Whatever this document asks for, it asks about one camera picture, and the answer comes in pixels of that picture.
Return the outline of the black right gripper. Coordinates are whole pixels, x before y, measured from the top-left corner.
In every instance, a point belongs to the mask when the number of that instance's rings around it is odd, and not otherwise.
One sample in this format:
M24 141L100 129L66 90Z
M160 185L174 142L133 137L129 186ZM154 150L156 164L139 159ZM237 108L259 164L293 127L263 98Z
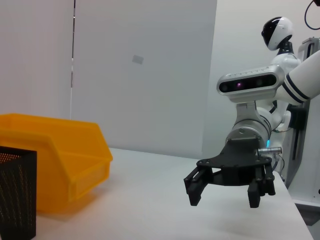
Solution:
M197 167L184 179L191 206L197 206L208 184L220 186L248 185L250 208L258 208L261 197L274 196L275 186L271 159L259 156L256 138L229 140L215 157L199 160Z

